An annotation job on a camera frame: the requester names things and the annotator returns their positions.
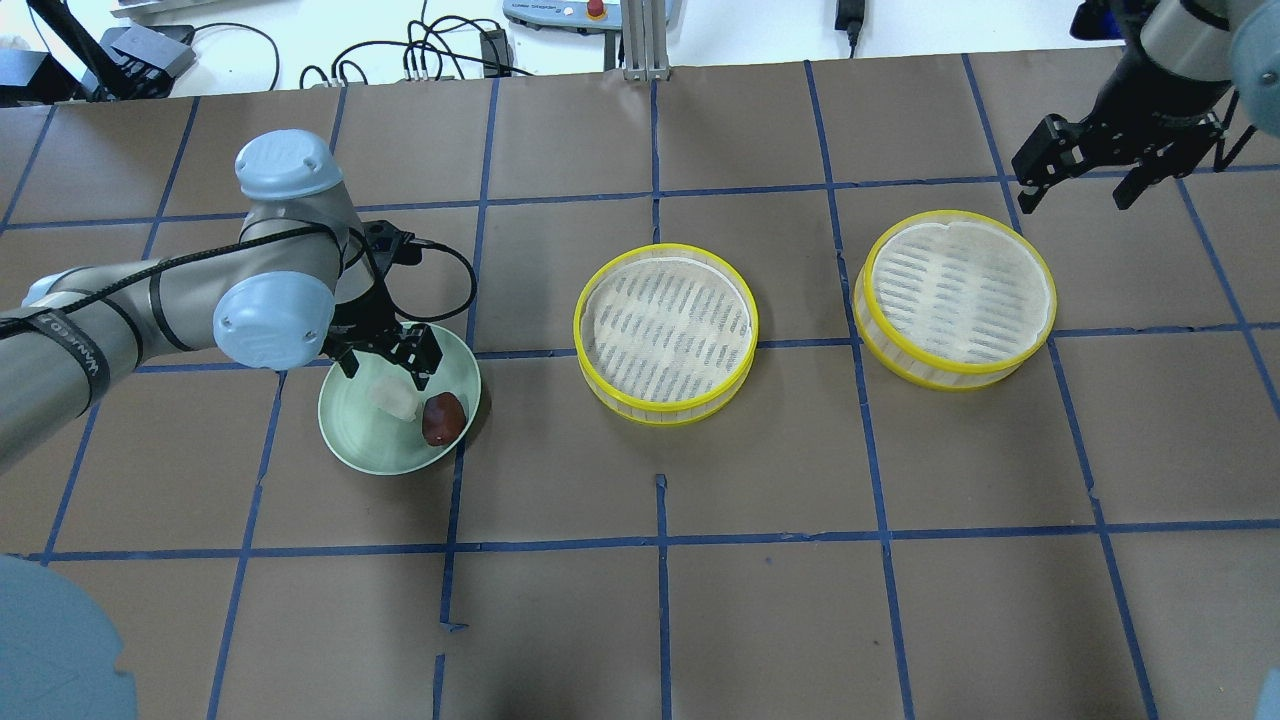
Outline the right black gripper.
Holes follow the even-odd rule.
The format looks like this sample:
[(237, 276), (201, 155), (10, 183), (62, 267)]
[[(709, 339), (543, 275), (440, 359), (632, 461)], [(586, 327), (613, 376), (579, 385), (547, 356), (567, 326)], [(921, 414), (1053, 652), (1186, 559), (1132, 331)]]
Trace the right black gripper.
[(1082, 123), (1048, 114), (1014, 154), (1020, 211), (1033, 213), (1050, 188), (1083, 176), (1085, 164), (1135, 164), (1112, 192), (1119, 210), (1151, 186), (1190, 174), (1221, 137), (1213, 110), (1225, 94), (1224, 79), (1190, 79), (1126, 50)]

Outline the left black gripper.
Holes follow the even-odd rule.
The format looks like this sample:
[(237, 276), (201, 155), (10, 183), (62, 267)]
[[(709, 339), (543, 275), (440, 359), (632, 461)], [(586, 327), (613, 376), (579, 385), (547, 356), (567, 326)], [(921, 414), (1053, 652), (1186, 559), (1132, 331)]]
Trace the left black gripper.
[(355, 352), (372, 354), (410, 374), (417, 392), (428, 388), (443, 359), (433, 325), (403, 325), (387, 287), (387, 274), (397, 264), (413, 264), (421, 254), (404, 242), (410, 233), (396, 225), (365, 225), (349, 232), (343, 272), (335, 287), (335, 310), (325, 356), (346, 379), (360, 369)]

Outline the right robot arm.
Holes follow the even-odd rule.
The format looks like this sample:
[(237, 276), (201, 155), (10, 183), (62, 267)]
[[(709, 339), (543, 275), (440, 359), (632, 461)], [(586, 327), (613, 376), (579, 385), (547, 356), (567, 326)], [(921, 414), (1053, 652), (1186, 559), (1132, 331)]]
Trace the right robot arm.
[(1033, 213), (1056, 184), (1098, 168), (1123, 168), (1112, 192), (1129, 209), (1148, 187), (1190, 174), (1207, 156), (1225, 170), (1228, 118), (1243, 110), (1247, 143), (1279, 132), (1279, 9), (1275, 1), (1157, 1), (1121, 24), (1125, 47), (1080, 120), (1048, 114), (1012, 159), (1018, 205)]

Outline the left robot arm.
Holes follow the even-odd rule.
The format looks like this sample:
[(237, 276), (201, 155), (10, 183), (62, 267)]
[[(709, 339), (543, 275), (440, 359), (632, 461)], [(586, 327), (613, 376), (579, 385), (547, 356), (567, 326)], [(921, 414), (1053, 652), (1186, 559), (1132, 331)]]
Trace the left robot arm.
[(251, 206), (229, 245), (179, 258), (76, 266), (3, 313), (1, 457), (9, 470), (147, 361), (216, 347), (287, 372), (320, 356), (353, 377), (367, 354), (417, 389), (443, 352), (387, 288), (410, 236), (381, 246), (328, 143), (306, 129), (247, 142), (236, 177)]

